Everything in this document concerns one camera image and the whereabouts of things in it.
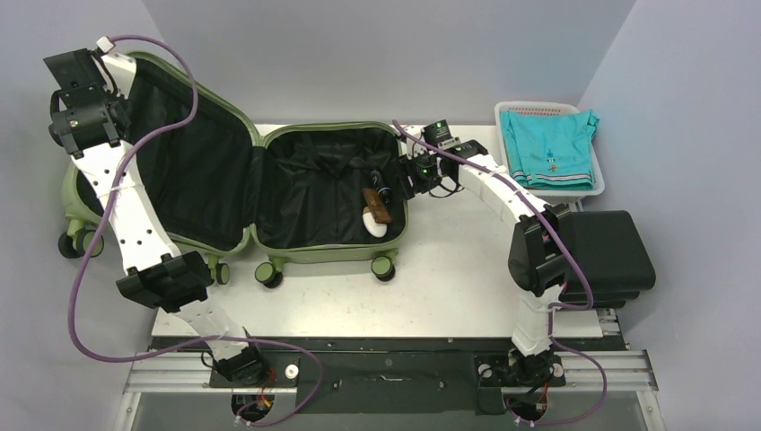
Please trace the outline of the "teal garment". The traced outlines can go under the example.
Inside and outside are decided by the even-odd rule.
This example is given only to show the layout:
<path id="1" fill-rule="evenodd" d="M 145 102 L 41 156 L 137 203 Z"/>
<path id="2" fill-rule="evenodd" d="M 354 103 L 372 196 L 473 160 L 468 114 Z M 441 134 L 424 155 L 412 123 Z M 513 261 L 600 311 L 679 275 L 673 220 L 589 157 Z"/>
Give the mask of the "teal garment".
<path id="1" fill-rule="evenodd" d="M 511 176 L 531 189 L 593 189 L 591 150 L 598 124 L 592 110 L 554 116 L 501 112 Z"/>

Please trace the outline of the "green hard-shell suitcase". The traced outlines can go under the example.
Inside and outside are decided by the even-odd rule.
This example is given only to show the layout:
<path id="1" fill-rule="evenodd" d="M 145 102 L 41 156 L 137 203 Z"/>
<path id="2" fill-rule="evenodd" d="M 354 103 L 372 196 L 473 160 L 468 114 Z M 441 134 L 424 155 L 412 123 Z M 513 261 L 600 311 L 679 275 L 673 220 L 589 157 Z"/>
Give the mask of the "green hard-shell suitcase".
<path id="1" fill-rule="evenodd" d="M 136 52 L 127 101 L 127 141 L 184 119 L 188 78 L 159 57 Z M 381 282 L 396 274 L 407 204 L 396 193 L 399 143 L 380 122 L 302 124 L 261 135 L 227 101 L 197 85 L 199 105 L 185 127 L 152 139 L 136 157 L 149 199 L 177 244 L 204 253 L 212 278 L 230 277 L 225 255 L 254 242 L 266 254 L 256 280 L 274 288 L 287 262 L 369 260 Z M 379 170 L 392 191 L 393 222 L 382 238 L 362 220 L 363 188 Z"/>

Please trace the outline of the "black and pink storage organizer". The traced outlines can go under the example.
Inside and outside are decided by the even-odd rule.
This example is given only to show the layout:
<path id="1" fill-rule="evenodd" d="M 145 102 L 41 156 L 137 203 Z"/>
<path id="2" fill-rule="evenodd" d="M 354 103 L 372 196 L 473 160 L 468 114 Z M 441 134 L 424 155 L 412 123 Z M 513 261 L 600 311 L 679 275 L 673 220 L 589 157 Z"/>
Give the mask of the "black and pink storage organizer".
<path id="1" fill-rule="evenodd" d="M 628 212 L 572 212 L 558 233 L 588 280 L 594 307 L 620 308 L 654 288 L 655 268 Z"/>

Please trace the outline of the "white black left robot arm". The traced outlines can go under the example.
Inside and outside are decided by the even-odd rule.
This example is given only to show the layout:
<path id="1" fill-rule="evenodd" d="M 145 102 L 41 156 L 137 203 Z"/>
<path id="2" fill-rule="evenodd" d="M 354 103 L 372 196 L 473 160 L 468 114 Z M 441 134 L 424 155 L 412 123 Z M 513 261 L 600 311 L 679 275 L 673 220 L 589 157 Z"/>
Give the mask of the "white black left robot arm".
<path id="1" fill-rule="evenodd" d="M 46 57 L 59 85 L 51 96 L 50 135 L 88 180 L 102 206 L 102 216 L 83 252 L 69 302 L 67 319 L 75 346 L 83 349 L 75 327 L 75 308 L 88 261 L 105 228 L 120 240 L 125 275 L 119 292 L 147 308 L 175 313 L 212 351 L 218 374 L 230 382 L 256 386 L 267 377 L 267 360 L 248 332 L 210 298 L 213 283 L 197 251 L 183 253 L 163 228 L 137 166 L 137 153 L 152 139 L 188 125 L 196 116 L 199 93 L 189 83 L 190 111 L 179 121 L 127 141 L 127 101 L 137 75 L 136 60 L 110 48 L 74 51 Z"/>

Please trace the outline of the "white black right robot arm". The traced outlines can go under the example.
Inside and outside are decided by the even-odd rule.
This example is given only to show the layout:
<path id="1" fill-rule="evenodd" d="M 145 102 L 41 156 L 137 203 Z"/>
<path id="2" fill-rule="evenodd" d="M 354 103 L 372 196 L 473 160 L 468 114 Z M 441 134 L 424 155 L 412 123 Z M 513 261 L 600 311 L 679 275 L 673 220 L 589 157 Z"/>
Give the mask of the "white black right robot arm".
<path id="1" fill-rule="evenodd" d="M 542 370 L 539 356 L 553 344 L 555 311 L 563 308 L 559 296 L 568 272 L 579 273 L 563 229 L 571 212 L 551 206 L 512 179 L 476 140 L 459 141 L 445 121 L 425 127 L 433 138 L 414 136 L 397 121 L 392 123 L 407 146 L 399 159 L 402 195 L 411 199 L 441 185 L 448 178 L 477 196 L 512 228 L 507 266 L 520 289 L 518 317 L 512 343 L 518 349 L 506 359 L 507 374 L 517 383 L 529 383 Z"/>

